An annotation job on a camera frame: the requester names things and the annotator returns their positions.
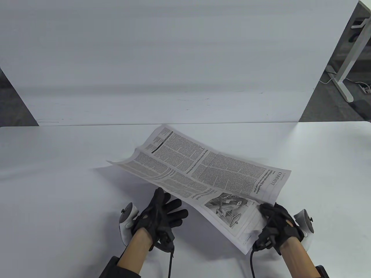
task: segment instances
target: power strip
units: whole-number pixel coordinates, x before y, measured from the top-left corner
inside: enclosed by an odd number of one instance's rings
[[[363,87],[362,85],[358,84],[358,86],[361,88],[362,92],[365,94],[365,95],[371,95],[371,90],[366,88],[366,87]]]

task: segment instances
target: gloved hand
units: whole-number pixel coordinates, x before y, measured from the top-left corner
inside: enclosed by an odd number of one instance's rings
[[[294,236],[299,241],[303,240],[302,230],[283,206],[277,203],[274,206],[264,203],[259,206],[259,211],[267,218],[267,224],[253,245],[254,251],[274,247],[277,253],[281,255],[279,249],[287,239]]]
[[[169,193],[165,193],[161,187],[157,188],[150,204],[135,219],[131,228],[132,235],[140,228],[145,228],[148,231],[153,242],[150,251],[156,246],[162,251],[172,252],[174,235],[171,229],[182,225],[182,219],[188,216],[186,209],[170,213],[182,205],[180,199],[168,202],[170,198]]]

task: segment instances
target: white desk frame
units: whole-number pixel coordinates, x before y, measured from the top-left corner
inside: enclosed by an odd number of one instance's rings
[[[359,3],[371,14],[370,0],[359,1]],[[333,83],[338,88],[343,98],[349,103],[353,102],[354,98],[352,94],[349,92],[348,88],[343,83],[343,81],[347,77],[349,71],[352,69],[355,61],[357,61],[363,48],[366,46],[367,42],[371,38],[371,17],[366,19],[362,24],[364,24],[364,27],[361,31],[361,34],[359,35],[354,45],[352,46],[349,54],[345,58],[344,63],[341,65],[338,73],[333,74],[335,70],[333,69],[332,66],[328,65],[326,67],[326,71],[330,78],[332,78]]]

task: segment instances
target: white panel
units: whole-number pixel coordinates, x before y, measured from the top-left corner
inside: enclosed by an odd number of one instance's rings
[[[299,120],[357,0],[7,0],[0,67],[41,125]]]

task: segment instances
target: desk leg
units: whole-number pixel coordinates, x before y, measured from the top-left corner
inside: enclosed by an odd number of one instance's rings
[[[349,71],[352,69],[355,61],[357,61],[359,55],[361,54],[363,48],[366,46],[368,40],[371,38],[371,17],[367,20],[366,25],[363,27],[361,34],[355,41],[353,47],[351,48],[349,54],[347,55],[344,63],[341,65],[338,74],[334,75],[330,72],[334,72],[331,66],[326,67],[328,75],[333,78],[335,86],[340,91],[341,95],[347,102],[353,102],[354,98],[349,92],[347,87],[344,85],[343,81],[347,77]]]

